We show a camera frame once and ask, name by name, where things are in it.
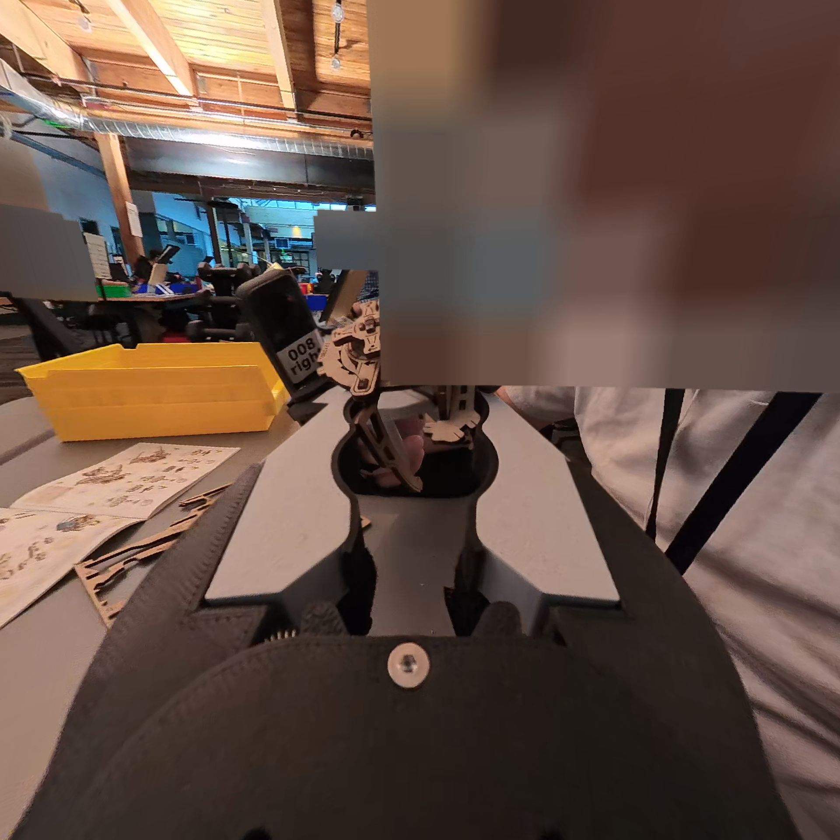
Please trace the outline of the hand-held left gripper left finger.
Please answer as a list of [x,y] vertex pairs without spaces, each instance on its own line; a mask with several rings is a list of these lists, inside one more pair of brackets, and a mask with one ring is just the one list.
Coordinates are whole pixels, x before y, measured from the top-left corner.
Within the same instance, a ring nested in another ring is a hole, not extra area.
[[268,602],[302,614],[348,591],[341,562],[358,514],[333,475],[333,453],[350,431],[349,397],[325,393],[317,415],[266,457],[206,591],[209,604]]

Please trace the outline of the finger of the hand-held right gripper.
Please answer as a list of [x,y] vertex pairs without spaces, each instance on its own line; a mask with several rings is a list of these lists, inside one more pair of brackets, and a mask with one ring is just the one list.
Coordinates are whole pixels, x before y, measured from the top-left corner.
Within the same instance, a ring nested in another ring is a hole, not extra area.
[[367,472],[368,477],[375,481],[378,470],[382,469],[398,478],[399,487],[412,492],[423,489],[419,470],[414,475],[407,464],[403,440],[395,422],[385,419],[373,404],[364,405],[358,413],[358,440],[363,456],[374,462]]

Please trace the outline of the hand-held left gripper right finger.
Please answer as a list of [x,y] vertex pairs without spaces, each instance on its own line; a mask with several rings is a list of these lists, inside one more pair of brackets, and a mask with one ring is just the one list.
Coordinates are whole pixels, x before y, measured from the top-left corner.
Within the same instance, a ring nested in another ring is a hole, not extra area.
[[495,395],[481,432],[496,472],[476,504],[484,560],[478,591],[517,610],[539,632],[553,606],[614,610],[620,596],[567,459]]

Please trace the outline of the dark wooden mechanical model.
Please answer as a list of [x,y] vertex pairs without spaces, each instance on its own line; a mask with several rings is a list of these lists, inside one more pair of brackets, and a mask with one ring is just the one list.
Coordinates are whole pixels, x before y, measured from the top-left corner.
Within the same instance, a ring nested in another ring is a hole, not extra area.
[[318,373],[353,399],[378,407],[391,434],[396,422],[418,419],[430,452],[472,448],[480,424],[473,385],[394,385],[382,373],[381,314],[377,299],[355,303],[337,321],[318,357]]

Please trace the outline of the wooden cut-out part sheet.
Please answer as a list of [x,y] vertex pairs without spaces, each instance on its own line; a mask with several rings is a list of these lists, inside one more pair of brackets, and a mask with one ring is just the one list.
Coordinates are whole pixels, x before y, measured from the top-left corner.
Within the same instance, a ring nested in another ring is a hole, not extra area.
[[186,514],[169,527],[150,537],[125,544],[114,551],[73,566],[73,571],[107,629],[113,625],[126,603],[126,600],[114,601],[110,595],[111,590],[134,567],[156,560],[176,545],[229,487],[230,484],[222,485],[180,501],[178,506],[186,510]]

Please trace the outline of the person's right hand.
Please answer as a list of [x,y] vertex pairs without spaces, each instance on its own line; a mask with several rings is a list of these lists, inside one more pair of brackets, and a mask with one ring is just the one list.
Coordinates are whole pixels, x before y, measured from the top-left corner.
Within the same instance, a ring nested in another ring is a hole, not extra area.
[[[416,475],[424,459],[424,418],[422,415],[415,415],[397,419],[395,428],[402,438],[407,464]],[[393,473],[382,469],[378,470],[374,478],[378,487],[381,488],[394,488],[400,484]]]

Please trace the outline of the black office chair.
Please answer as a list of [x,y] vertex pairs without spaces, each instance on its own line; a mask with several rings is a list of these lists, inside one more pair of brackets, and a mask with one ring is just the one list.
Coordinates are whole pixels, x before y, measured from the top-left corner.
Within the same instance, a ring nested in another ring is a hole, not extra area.
[[259,267],[246,263],[239,263],[235,268],[213,267],[203,262],[196,270],[198,279],[212,290],[203,289],[191,301],[197,319],[185,327],[188,340],[192,343],[254,341],[255,336],[234,293],[247,280],[260,274]]

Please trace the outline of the yellow plastic bin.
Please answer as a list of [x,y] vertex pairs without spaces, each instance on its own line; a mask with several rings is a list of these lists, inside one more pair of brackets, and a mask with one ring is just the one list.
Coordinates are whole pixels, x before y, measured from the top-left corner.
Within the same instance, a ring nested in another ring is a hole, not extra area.
[[288,399],[248,342],[111,344],[17,373],[64,442],[263,432]]

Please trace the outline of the illustrated instruction booklet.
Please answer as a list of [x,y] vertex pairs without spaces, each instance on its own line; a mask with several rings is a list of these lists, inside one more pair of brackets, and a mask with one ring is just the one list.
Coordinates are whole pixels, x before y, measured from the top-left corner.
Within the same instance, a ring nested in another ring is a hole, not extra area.
[[1,625],[126,528],[148,520],[238,448],[139,443],[1,509]]

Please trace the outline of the person in white shirt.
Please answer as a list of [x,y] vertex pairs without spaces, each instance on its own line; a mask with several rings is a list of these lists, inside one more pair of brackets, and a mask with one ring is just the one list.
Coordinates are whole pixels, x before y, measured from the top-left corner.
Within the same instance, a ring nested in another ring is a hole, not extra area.
[[[502,386],[535,427],[575,420],[593,477],[644,526],[666,391]],[[686,582],[749,696],[803,838],[839,836],[839,397],[820,396],[699,551]]]

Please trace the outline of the black ceiling duct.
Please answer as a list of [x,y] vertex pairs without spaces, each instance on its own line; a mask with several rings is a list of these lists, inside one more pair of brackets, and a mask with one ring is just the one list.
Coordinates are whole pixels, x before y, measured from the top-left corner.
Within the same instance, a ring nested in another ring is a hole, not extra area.
[[234,192],[254,185],[375,192],[374,163],[370,160],[146,139],[126,139],[125,151],[132,183],[143,183],[147,189],[178,184],[197,193],[199,183],[218,191],[234,183]]

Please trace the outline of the wooden post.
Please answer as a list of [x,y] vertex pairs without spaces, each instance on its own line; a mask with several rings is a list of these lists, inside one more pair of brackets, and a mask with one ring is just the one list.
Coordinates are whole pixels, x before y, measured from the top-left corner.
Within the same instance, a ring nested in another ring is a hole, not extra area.
[[112,204],[119,220],[119,230],[126,261],[135,266],[138,259],[145,255],[143,238],[133,237],[130,233],[125,203],[135,204],[130,190],[129,177],[123,160],[119,136],[113,133],[94,133],[101,161],[111,193]]

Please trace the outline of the silver ventilation duct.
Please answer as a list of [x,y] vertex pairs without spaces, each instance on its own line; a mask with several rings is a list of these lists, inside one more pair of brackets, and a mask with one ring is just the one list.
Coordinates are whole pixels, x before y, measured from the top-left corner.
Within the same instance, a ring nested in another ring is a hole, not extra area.
[[89,133],[109,133],[126,138],[164,140],[171,142],[213,145],[238,150],[274,151],[290,154],[310,154],[343,160],[373,161],[372,148],[351,145],[339,140],[294,139],[282,136],[218,132],[186,128],[149,121],[133,122],[92,114],[84,109],[63,104],[54,97],[36,90],[28,80],[1,61],[2,94],[13,105],[44,121],[58,123],[72,130]]

